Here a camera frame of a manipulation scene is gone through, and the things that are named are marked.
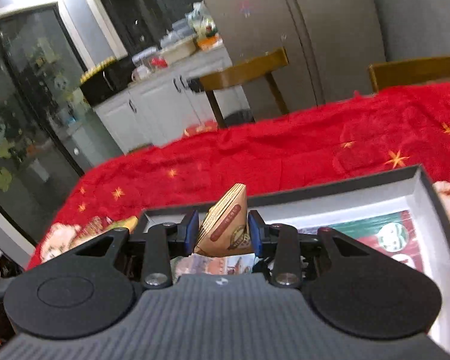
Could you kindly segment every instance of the circular black disc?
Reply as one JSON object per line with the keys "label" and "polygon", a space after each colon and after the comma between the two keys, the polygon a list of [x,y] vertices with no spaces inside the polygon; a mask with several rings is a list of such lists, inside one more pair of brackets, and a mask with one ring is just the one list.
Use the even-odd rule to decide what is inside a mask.
{"label": "circular black disc", "polygon": [[19,331],[52,339],[102,331],[120,320],[133,302],[130,281],[93,257],[36,267],[14,279],[4,297],[8,318]]}
{"label": "circular black disc", "polygon": [[427,332],[442,305],[440,291],[425,275],[390,262],[365,259],[332,268],[310,286],[313,307],[330,325],[363,338]]}

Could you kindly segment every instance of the cabinet handle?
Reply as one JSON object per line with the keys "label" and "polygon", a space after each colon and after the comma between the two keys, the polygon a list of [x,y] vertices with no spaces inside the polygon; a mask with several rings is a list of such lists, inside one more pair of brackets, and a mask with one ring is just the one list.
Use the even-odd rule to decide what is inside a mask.
{"label": "cabinet handle", "polygon": [[129,101],[128,101],[128,105],[129,105],[130,108],[132,109],[132,112],[133,112],[134,114],[136,114],[136,113],[137,113],[137,108],[135,107],[135,105],[133,105],[132,100],[129,100]]}
{"label": "cabinet handle", "polygon": [[102,73],[103,73],[103,79],[105,80],[106,84],[108,85],[108,87],[112,91],[113,87],[110,85],[110,81],[108,80],[107,76],[105,75],[105,71],[103,71]]}
{"label": "cabinet handle", "polygon": [[181,93],[182,90],[178,87],[178,85],[176,85],[176,79],[173,79],[173,84],[175,85],[175,89],[178,93]]}
{"label": "cabinet handle", "polygon": [[183,80],[182,80],[182,75],[180,74],[180,82],[182,83],[182,85],[183,85],[183,88],[185,88],[185,89],[187,89],[188,87],[187,86],[185,86],[185,84],[183,83]]}

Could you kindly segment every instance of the white cabinet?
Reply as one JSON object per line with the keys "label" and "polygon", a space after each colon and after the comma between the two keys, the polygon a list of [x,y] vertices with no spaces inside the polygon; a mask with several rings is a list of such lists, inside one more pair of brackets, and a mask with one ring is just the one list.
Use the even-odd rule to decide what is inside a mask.
{"label": "white cabinet", "polygon": [[143,126],[153,131],[154,145],[177,140],[187,127],[200,123],[181,86],[178,78],[166,75],[130,90]]}
{"label": "white cabinet", "polygon": [[[215,71],[222,71],[232,66],[232,61],[225,48],[221,48],[213,54],[204,55],[203,59],[205,61],[194,60],[187,66],[183,66],[182,70],[184,72],[182,73],[181,78],[184,83],[190,78],[198,78]],[[201,122],[215,119],[205,93],[194,93],[190,90],[187,90],[186,93]],[[250,108],[241,86],[225,89],[223,91],[215,91],[214,93],[223,117],[240,109]]]}
{"label": "white cabinet", "polygon": [[[124,153],[147,143],[163,146],[181,138],[187,127],[214,119],[206,94],[186,88],[187,79],[231,64],[224,47],[198,52],[132,85],[94,110]],[[249,108],[241,87],[216,91],[215,96],[223,116]]]}
{"label": "white cabinet", "polygon": [[140,126],[140,120],[134,112],[135,108],[128,91],[123,91],[94,108],[110,135],[125,154],[150,143],[146,130]]}

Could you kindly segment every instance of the chair backrest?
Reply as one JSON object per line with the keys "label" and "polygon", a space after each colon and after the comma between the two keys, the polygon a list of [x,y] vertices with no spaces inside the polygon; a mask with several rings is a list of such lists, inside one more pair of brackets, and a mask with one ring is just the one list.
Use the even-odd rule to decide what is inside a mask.
{"label": "chair backrest", "polygon": [[283,47],[225,70],[200,77],[204,91],[217,91],[243,85],[288,65],[288,57]]}
{"label": "chair backrest", "polygon": [[371,64],[368,67],[374,92],[395,85],[412,85],[450,77],[450,56]]}

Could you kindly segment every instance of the gray wall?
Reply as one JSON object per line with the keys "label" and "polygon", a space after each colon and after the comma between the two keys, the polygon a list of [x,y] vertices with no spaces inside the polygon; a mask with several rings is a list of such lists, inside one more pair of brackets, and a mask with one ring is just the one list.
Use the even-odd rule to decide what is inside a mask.
{"label": "gray wall", "polygon": [[63,0],[63,3],[95,64],[113,56],[114,53],[98,26],[87,0]]}
{"label": "gray wall", "polygon": [[375,0],[390,61],[450,55],[450,0]]}

